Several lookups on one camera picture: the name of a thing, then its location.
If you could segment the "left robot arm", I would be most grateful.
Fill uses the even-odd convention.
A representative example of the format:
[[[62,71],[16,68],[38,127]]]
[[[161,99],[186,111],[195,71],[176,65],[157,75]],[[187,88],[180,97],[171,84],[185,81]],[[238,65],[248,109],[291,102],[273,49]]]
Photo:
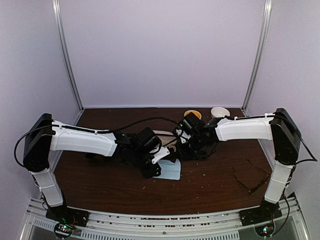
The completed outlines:
[[[41,115],[32,128],[18,139],[18,142],[21,141],[24,141],[24,152],[20,166],[32,174],[53,215],[61,222],[69,221],[72,211],[64,205],[65,198],[50,167],[50,152],[118,156],[139,168],[146,179],[161,174],[158,162],[169,154],[168,148],[149,127],[137,134],[125,134],[118,129],[98,130],[68,125],[53,120],[49,113]]]

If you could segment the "black glasses case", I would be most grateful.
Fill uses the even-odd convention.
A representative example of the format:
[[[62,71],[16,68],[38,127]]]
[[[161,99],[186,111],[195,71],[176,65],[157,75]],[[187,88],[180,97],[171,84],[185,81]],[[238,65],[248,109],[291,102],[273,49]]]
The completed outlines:
[[[174,145],[177,143],[177,138],[169,131],[164,130],[153,130],[153,132],[159,137],[162,142],[162,145]]]

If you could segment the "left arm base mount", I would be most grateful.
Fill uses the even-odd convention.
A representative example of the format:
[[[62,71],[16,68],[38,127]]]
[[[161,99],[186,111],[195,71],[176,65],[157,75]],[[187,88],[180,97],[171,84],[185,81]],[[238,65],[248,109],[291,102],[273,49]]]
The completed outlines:
[[[53,233],[59,239],[69,238],[77,230],[77,227],[86,227],[90,213],[86,210],[70,208],[65,205],[58,207],[46,207],[45,217],[56,221]]]

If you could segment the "blue cleaning cloth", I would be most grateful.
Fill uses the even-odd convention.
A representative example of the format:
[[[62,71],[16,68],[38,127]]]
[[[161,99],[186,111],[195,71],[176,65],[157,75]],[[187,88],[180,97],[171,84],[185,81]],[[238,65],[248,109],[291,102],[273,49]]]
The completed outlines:
[[[159,176],[155,176],[156,179],[174,180],[179,181],[181,178],[181,162],[176,159],[175,162],[170,160],[160,160],[158,162],[161,171]]]

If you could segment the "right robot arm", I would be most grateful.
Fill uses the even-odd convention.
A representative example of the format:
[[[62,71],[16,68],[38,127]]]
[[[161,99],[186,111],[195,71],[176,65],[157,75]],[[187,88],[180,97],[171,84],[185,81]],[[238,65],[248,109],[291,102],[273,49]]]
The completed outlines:
[[[284,190],[298,163],[301,132],[285,108],[256,116],[214,117],[208,122],[189,113],[173,131],[179,138],[177,149],[183,159],[201,158],[205,147],[227,141],[255,140],[259,145],[270,142],[274,159],[269,162],[272,173],[260,206],[259,220],[268,220],[278,209]]]

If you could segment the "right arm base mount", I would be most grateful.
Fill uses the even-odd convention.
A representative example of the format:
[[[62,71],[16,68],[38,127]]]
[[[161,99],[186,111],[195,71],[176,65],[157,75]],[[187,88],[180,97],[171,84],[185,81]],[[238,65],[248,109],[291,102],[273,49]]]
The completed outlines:
[[[270,203],[263,200],[257,207],[248,208],[239,212],[243,227],[254,226],[255,233],[259,237],[271,237],[276,231],[274,220],[280,218],[282,212],[279,203]]]

